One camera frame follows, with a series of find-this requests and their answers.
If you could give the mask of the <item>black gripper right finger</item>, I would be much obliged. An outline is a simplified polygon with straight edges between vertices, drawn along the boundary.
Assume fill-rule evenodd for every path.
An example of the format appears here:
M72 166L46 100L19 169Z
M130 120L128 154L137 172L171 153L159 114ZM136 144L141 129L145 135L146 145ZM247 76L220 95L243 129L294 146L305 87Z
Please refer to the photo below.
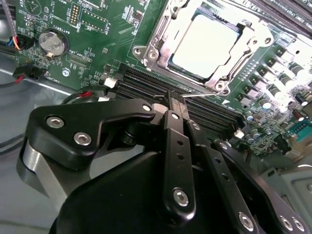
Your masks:
M219 192L231 234L308 234L301 217L222 140L210 143L189 117L184 98L182 117L203 171L212 176Z

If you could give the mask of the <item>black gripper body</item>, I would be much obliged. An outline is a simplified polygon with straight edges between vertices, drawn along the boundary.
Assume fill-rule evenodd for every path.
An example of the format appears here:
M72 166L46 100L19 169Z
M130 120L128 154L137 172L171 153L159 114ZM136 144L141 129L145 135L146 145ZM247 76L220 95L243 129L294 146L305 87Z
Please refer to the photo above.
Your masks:
M141 153L75 189L53 234L233 234L216 185L193 167L196 214L184 225L165 218L160 155Z

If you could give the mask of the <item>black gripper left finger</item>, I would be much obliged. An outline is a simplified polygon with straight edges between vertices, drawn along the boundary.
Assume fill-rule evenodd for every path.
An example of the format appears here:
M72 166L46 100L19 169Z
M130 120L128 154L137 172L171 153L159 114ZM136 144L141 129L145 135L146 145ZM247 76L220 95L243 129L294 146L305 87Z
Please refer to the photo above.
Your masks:
M60 212L81 185L144 153L160 155L162 209L169 221L196 211L190 136L176 93L159 104L142 99L81 102L34 109L17 163L21 180Z

